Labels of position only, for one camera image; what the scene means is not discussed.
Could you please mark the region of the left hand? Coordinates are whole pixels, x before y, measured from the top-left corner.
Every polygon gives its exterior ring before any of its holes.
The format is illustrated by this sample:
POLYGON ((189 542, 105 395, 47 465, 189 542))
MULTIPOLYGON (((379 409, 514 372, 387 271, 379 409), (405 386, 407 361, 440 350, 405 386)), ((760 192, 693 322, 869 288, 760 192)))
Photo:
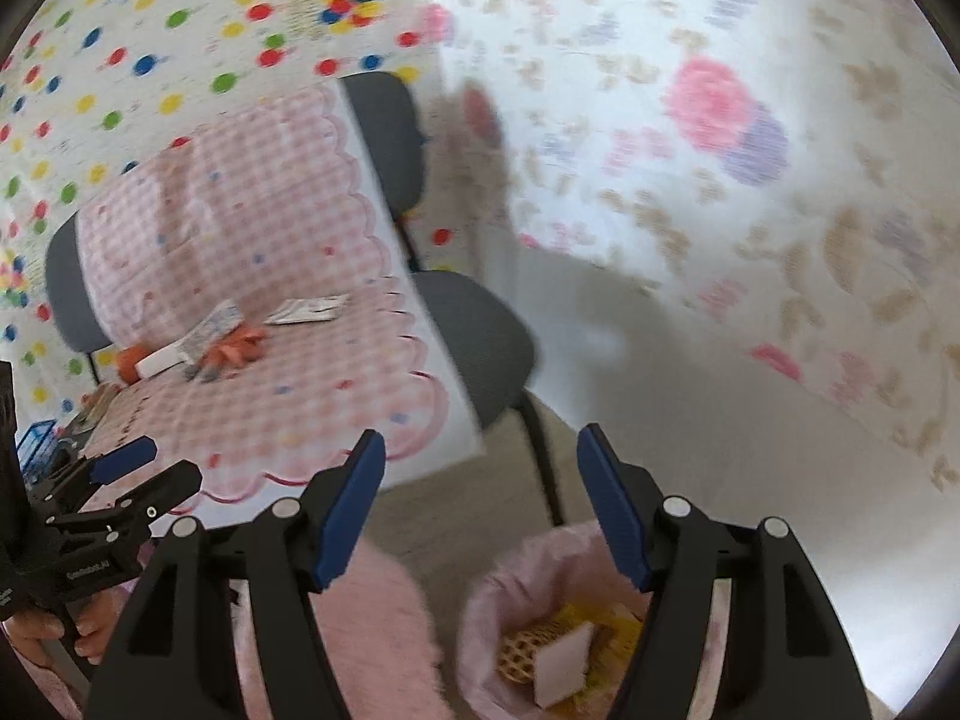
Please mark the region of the left hand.
MULTIPOLYGON (((75 644, 75 652, 91 665, 98 665, 99 661, 103 660, 119 616, 116 600, 124 598, 124 592, 114 590, 96 593, 76 618, 78 642, 75 644)), ((60 619, 45 611, 26 610, 3 622, 3 628, 14 650, 23 658, 34 663, 36 667, 46 670, 52 668, 52 656, 46 652, 44 644, 57 642, 64 637, 64 623, 60 619)))

